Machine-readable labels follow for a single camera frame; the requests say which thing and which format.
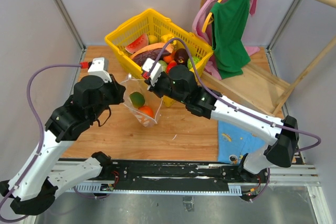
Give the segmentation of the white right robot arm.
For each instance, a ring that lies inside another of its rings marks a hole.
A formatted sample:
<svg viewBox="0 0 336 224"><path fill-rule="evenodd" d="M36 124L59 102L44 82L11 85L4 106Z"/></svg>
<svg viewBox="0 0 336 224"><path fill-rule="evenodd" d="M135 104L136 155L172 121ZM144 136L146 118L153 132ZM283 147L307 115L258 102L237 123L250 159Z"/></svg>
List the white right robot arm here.
<svg viewBox="0 0 336 224"><path fill-rule="evenodd" d="M166 73L161 64L148 59L142 71L148 90L159 98L169 97L184 104L195 116L233 124L265 142L263 147L245 154L240 161L238 177L242 181L250 182L272 165L291 166L299 140L295 118L276 118L240 106L215 90L199 86L194 73L183 65Z"/></svg>

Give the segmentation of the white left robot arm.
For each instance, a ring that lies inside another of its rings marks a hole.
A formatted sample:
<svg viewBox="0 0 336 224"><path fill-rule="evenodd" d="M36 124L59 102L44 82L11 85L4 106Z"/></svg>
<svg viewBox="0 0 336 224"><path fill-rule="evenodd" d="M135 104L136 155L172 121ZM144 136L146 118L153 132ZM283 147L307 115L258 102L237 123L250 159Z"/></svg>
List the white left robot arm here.
<svg viewBox="0 0 336 224"><path fill-rule="evenodd" d="M75 84L74 93L54 110L38 144L26 164L11 180L1 182L2 196L12 198L11 209L18 215L36 216L46 211L67 190L91 178L108 179L112 160L96 152L79 165L51 175L61 155L88 130L104 110L124 102L125 87L115 79L104 82L85 76Z"/></svg>

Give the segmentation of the green mango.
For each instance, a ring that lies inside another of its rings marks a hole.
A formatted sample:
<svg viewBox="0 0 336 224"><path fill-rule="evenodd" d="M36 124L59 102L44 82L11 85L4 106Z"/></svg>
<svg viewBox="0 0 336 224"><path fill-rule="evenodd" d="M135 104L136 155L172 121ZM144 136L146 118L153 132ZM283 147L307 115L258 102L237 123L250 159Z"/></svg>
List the green mango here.
<svg viewBox="0 0 336 224"><path fill-rule="evenodd" d="M138 109L145 105L145 98L140 92L133 92L129 95L132 105Z"/></svg>

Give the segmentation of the clear polka dot zip bag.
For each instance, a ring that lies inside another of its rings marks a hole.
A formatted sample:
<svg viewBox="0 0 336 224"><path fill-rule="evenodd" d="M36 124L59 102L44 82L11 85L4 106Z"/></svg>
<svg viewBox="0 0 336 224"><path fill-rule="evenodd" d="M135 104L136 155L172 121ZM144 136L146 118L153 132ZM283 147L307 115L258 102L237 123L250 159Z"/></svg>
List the clear polka dot zip bag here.
<svg viewBox="0 0 336 224"><path fill-rule="evenodd" d="M143 79L137 79L128 73L121 82L125 87L124 105L144 127L153 127L160 119L163 99L147 90Z"/></svg>

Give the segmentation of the orange persimmon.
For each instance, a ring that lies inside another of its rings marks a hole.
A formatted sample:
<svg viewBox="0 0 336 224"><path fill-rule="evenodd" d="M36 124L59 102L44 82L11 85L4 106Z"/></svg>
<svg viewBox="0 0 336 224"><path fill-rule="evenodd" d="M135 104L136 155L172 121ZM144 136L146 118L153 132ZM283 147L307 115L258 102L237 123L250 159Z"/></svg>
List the orange persimmon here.
<svg viewBox="0 0 336 224"><path fill-rule="evenodd" d="M142 106L142 107L139 107L138 110L139 110L140 112L142 112L142 113L144 113L144 114L150 116L151 118L154 118L154 117L155 117L153 110L152 110L149 106L147 106L147 105L144 105L144 106Z"/></svg>

